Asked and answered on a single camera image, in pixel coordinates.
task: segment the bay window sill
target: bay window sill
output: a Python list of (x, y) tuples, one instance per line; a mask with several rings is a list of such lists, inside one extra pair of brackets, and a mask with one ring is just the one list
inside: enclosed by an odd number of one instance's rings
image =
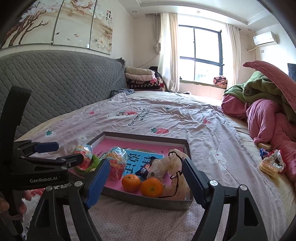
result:
[(226, 87), (220, 87), (220, 86), (205, 84), (205, 83), (196, 82), (196, 81), (180, 80), (180, 83), (203, 85), (203, 86), (211, 86), (211, 87), (216, 87), (216, 88), (220, 88), (220, 89), (226, 90)]

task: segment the finger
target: finger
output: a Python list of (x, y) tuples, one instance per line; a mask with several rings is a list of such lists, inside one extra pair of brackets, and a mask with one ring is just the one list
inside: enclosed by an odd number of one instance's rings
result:
[(30, 191), (24, 191), (23, 193), (23, 198), (26, 199), (27, 201), (31, 201), (32, 200), (32, 195), (30, 193)]
[(27, 212), (27, 206), (26, 204), (24, 204), (23, 201), (20, 204), (19, 211), (20, 211), (20, 214), (25, 214)]
[(9, 204), (0, 197), (0, 212), (5, 212), (9, 209)]

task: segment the tray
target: tray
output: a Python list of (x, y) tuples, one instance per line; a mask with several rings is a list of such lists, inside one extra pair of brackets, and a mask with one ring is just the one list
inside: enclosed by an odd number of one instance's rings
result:
[[(97, 156), (101, 156), (103, 153), (109, 151), (114, 146), (119, 146), (128, 150), (143, 151), (149, 152), (151, 155), (160, 154), (164, 156), (168, 155), (170, 149), (176, 148), (191, 158), (189, 145), (185, 139), (153, 137), (105, 131), (88, 142), (88, 144), (93, 146), (93, 153)], [(127, 165), (123, 175), (134, 174), (137, 170), (138, 169), (133, 169)], [(165, 175), (165, 183), (170, 184), (168, 173)], [(140, 191), (135, 193), (125, 192), (122, 188), (121, 180), (114, 181), (110, 179), (107, 180), (102, 190), (102, 195), (140, 206), (174, 211), (186, 211), (193, 201), (193, 194), (191, 191), (187, 193), (187, 196), (184, 200), (151, 198), (142, 196)]]

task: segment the wall mural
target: wall mural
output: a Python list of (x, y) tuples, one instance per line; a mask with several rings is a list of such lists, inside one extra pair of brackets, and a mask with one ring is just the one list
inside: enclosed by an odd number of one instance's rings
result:
[(6, 34), (0, 49), (21, 44), (69, 45), (111, 54), (114, 0), (38, 0)]
[(87, 48), (95, 0), (64, 0), (54, 33), (54, 44)]
[(91, 28), (90, 48), (107, 54), (111, 54), (112, 47), (114, 12), (111, 9), (114, 9), (114, 1), (106, 5), (98, 0)]
[(0, 48), (31, 43), (50, 43), (63, 0), (39, 0), (21, 16), (6, 34)]

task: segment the orange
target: orange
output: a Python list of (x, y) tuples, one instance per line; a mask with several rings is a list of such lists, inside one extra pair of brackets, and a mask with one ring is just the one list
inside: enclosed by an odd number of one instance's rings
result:
[(125, 175), (121, 180), (122, 187), (126, 192), (138, 191), (141, 186), (141, 180), (134, 174)]
[(146, 197), (160, 197), (163, 193), (163, 184), (155, 177), (142, 182), (140, 192)]

